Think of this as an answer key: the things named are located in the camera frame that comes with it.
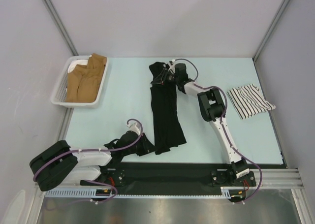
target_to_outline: clothing item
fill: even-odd
[[[153,79],[161,74],[163,65],[164,63],[156,62],[149,66]],[[151,97],[155,147],[158,155],[170,151],[171,147],[185,144],[186,139],[177,117],[175,84],[153,85]]]
[[[87,65],[68,73],[66,102],[94,102],[103,78],[107,58],[93,53]]]
[[[68,67],[68,73],[72,72],[77,65],[87,65],[87,64],[88,64],[87,59],[74,60],[70,63],[70,66]]]
[[[137,133],[129,130],[125,134],[123,134],[120,139],[114,139],[108,144],[104,144],[104,146],[107,149],[122,148],[133,143],[137,138]],[[155,150],[155,146],[148,140],[145,133],[143,133],[139,141],[130,148],[111,152],[112,159],[110,161],[110,164],[118,164],[123,160],[125,156],[128,156],[130,154],[143,156],[152,153]]]
[[[259,87],[256,87],[254,84],[233,88],[227,93],[242,119],[276,108],[275,105],[263,98]]]

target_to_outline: white basket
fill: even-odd
[[[67,80],[68,80],[67,74],[68,74],[68,68],[69,68],[71,62],[74,60],[79,60],[79,59],[89,59],[89,57],[90,56],[74,56],[74,57],[69,58],[66,61],[64,68],[63,68],[60,76],[58,77],[58,79],[56,81],[53,93],[50,97],[50,101],[53,104],[61,105],[64,107],[92,107],[92,108],[96,108],[98,106],[100,93],[102,91],[105,75],[106,75],[106,72],[108,69],[108,58],[107,58],[103,78],[102,78],[102,81],[101,81],[100,86],[99,86],[96,100],[94,102],[65,102],[65,98],[67,96],[67,91],[66,91]]]

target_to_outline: metal floor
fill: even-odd
[[[260,190],[245,205],[220,199],[116,198],[100,205],[45,198],[37,224],[300,224],[291,190]]]

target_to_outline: striped cloth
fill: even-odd
[[[259,112],[271,111],[276,108],[275,105],[263,98],[259,87],[254,84],[233,88],[227,94],[242,120]]]

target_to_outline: brown cloth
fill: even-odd
[[[107,58],[93,53],[87,65],[77,65],[68,73],[66,102],[94,102],[105,70]]]

